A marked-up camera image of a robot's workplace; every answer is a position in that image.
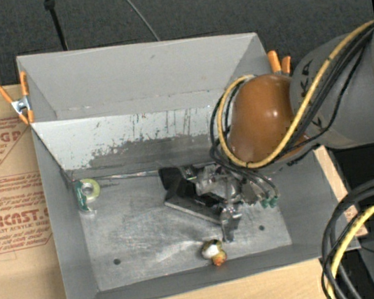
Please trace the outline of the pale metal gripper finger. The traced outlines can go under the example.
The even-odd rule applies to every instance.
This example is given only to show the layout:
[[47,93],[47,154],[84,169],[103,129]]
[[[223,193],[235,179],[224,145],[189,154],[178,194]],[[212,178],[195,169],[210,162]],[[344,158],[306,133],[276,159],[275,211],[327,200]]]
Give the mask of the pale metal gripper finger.
[[237,207],[226,207],[220,214],[219,221],[224,242],[233,242],[235,239],[235,231],[240,223],[242,213]]

